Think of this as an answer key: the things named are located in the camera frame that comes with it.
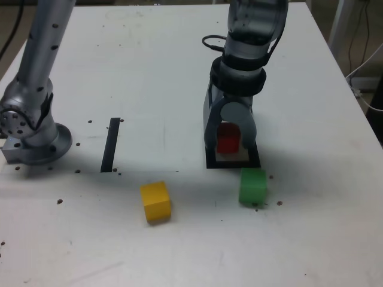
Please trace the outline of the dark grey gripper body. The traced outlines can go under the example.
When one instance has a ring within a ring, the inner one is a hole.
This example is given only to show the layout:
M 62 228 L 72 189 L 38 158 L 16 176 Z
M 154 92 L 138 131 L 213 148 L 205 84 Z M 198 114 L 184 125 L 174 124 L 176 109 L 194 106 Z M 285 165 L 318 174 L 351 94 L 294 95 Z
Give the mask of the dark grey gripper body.
M 227 102 L 238 102 L 245 105 L 247 108 L 252 108 L 253 96 L 242 97 L 242 96 L 235 96 L 230 94 L 224 94 L 223 96 Z

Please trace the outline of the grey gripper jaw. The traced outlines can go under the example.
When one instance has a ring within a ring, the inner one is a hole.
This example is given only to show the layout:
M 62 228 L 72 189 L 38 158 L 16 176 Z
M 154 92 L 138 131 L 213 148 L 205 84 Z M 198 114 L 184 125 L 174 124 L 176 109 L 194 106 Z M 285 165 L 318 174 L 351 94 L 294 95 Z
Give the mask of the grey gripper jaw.
M 206 149 L 214 149 L 217 144 L 217 129 L 222 120 L 223 105 L 223 92 L 210 84 L 203 104 L 203 139 Z
M 256 125 L 252 112 L 247 106 L 239 102 L 229 102 L 221 108 L 220 115 L 224 121 L 239 127 L 245 149 L 250 149 L 256 144 Z

